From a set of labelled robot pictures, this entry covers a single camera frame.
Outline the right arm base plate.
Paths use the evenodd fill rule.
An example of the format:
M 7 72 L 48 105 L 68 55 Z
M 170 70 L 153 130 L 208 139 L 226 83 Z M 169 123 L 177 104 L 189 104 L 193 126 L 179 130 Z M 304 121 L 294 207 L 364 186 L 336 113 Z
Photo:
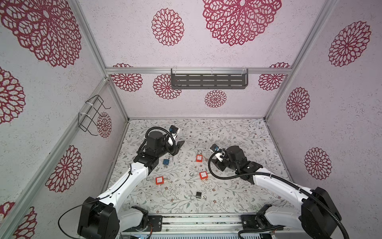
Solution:
M 264 215 L 245 214 L 240 216 L 243 229 L 245 231 L 271 231 L 282 228 L 281 225 L 272 225 Z

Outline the grey slotted wall shelf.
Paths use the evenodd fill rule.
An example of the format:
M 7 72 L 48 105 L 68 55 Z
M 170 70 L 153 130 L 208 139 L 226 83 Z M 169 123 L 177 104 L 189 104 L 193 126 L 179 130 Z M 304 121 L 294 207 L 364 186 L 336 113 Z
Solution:
M 239 74 L 176 73 L 171 69 L 171 87 L 175 90 L 243 90 L 248 86 L 248 73 Z

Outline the red padlock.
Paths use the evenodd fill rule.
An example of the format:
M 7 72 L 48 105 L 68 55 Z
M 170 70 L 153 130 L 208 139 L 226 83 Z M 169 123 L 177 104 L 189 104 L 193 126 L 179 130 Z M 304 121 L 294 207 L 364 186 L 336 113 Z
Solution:
M 163 184 L 169 183 L 170 179 L 171 178 L 169 178 L 169 177 L 159 176 L 159 177 L 155 178 L 155 183 L 156 183 L 156 185 L 163 185 Z
M 206 160 L 206 158 L 202 155 L 202 154 L 197 154 L 196 156 L 196 162 L 204 162 Z
M 193 180 L 197 180 L 197 179 L 205 180 L 205 179 L 208 179 L 209 176 L 206 171 L 203 171 L 203 172 L 192 172 L 190 173 L 190 177 Z

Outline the aluminium front rail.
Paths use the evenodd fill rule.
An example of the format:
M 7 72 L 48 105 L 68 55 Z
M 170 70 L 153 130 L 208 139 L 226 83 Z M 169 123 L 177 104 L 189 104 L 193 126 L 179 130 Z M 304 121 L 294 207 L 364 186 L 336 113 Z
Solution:
M 258 213 L 264 215 L 272 225 L 281 225 L 271 231 L 245 231 L 243 229 L 241 215 L 186 215 L 186 216 L 163 216 L 163 226 L 161 232 L 173 233 L 237 233 L 244 234 L 263 234 L 273 233 L 277 230 L 296 229 L 305 231 L 313 239 L 329 238 L 330 233 L 324 232 L 324 218 L 319 216 L 319 210 L 313 211 L 304 209 L 301 213 L 297 210 L 284 208 L 267 207 Z

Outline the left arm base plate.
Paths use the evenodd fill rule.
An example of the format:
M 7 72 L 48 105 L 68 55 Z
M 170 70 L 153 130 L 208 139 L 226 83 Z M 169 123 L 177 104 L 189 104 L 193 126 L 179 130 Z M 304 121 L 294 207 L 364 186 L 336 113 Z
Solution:
M 148 219 L 146 220 L 146 226 L 145 227 L 133 227 L 130 229 L 125 229 L 122 232 L 127 233 L 127 232 L 147 232 L 150 233 L 153 231 L 154 233 L 156 232 L 161 232 L 162 231 L 162 226 L 163 226 L 163 216 L 162 215 L 151 215 L 148 216 Z

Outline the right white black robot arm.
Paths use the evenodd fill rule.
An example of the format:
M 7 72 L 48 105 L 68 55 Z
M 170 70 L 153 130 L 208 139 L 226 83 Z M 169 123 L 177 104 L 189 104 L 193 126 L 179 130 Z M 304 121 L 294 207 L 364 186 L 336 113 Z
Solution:
M 272 191 L 294 206 L 289 210 L 267 204 L 255 215 L 241 216 L 243 229 L 238 232 L 239 238 L 243 238 L 243 234 L 271 233 L 285 227 L 304 230 L 312 239 L 329 239 L 336 230 L 343 238 L 350 237 L 337 207 L 323 188 L 310 189 L 277 176 L 249 161 L 237 145 L 221 148 L 213 144 L 210 150 L 208 169 L 213 177 L 220 180 L 240 178 Z

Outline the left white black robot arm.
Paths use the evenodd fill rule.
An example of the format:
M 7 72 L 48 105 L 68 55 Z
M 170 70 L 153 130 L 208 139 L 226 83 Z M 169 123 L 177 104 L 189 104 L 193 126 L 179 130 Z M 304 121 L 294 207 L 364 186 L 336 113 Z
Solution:
M 122 211 L 122 205 L 135 187 L 155 169 L 160 157 L 175 156 L 184 141 L 176 141 L 180 129 L 154 126 L 147 130 L 130 169 L 96 198 L 88 197 L 81 205 L 77 233 L 85 239 L 114 239 L 128 229 L 145 230 L 148 211 L 133 206 Z

